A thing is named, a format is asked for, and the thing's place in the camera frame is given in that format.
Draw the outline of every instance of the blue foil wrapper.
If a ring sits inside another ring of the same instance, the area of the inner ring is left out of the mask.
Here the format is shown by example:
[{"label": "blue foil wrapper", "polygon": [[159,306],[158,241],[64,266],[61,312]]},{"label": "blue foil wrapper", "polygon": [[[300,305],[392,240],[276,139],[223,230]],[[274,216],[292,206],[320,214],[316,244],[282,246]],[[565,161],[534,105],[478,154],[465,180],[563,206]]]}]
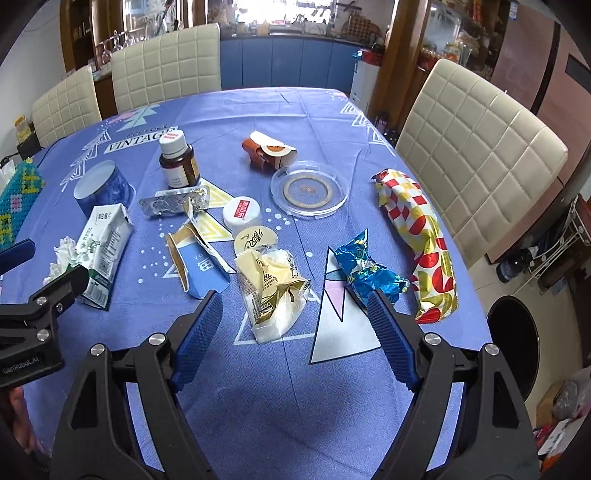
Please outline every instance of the blue foil wrapper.
[{"label": "blue foil wrapper", "polygon": [[396,303],[400,293],[408,289],[408,280],[378,264],[369,256],[367,230],[348,244],[338,247],[335,250],[335,258],[347,275],[347,283],[365,307],[369,294],[377,289],[382,290],[391,303]]}]

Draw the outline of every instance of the blue paper cup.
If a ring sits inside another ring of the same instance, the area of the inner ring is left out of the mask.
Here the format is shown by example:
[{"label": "blue paper cup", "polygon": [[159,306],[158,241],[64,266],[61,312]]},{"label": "blue paper cup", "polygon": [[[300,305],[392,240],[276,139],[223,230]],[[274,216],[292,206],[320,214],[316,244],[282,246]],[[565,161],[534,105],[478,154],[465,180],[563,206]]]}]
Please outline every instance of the blue paper cup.
[{"label": "blue paper cup", "polygon": [[134,188],[111,160],[92,167],[74,187],[74,198],[86,218],[97,205],[122,203],[129,208],[134,194]]}]

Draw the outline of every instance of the crumpled tissue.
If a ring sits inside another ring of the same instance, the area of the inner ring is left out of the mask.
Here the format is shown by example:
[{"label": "crumpled tissue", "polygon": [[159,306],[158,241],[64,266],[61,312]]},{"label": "crumpled tissue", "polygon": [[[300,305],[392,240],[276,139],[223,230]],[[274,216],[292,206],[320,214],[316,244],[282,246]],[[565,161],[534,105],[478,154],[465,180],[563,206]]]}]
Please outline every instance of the crumpled tissue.
[{"label": "crumpled tissue", "polygon": [[70,260],[74,258],[74,251],[76,249],[76,241],[69,236],[60,240],[59,247],[53,247],[56,253],[57,263],[49,264],[49,276],[43,279],[43,285],[47,285],[53,279],[66,273]]}]

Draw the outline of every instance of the black trash bin lid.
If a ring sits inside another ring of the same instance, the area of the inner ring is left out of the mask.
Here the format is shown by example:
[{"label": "black trash bin lid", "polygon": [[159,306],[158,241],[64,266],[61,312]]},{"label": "black trash bin lid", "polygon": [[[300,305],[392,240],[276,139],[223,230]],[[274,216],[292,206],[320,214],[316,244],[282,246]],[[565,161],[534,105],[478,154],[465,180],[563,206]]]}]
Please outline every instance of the black trash bin lid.
[{"label": "black trash bin lid", "polygon": [[525,400],[540,366],[540,337],[530,311],[507,295],[494,302],[486,317],[493,343],[501,349]]}]

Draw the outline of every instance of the cream leather chair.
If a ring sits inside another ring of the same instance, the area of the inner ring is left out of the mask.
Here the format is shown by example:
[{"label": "cream leather chair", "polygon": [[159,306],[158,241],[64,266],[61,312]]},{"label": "cream leather chair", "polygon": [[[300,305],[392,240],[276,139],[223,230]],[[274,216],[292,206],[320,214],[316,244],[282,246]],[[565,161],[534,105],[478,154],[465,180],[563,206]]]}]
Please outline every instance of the cream leather chair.
[{"label": "cream leather chair", "polygon": [[119,113],[221,90],[219,26],[200,25],[140,42],[115,52],[111,64]]},{"label": "cream leather chair", "polygon": [[42,147],[102,120],[92,70],[87,65],[33,104],[33,123]]},{"label": "cream leather chair", "polygon": [[509,95],[464,67],[439,60],[396,152],[470,267],[540,198],[568,149]]}]

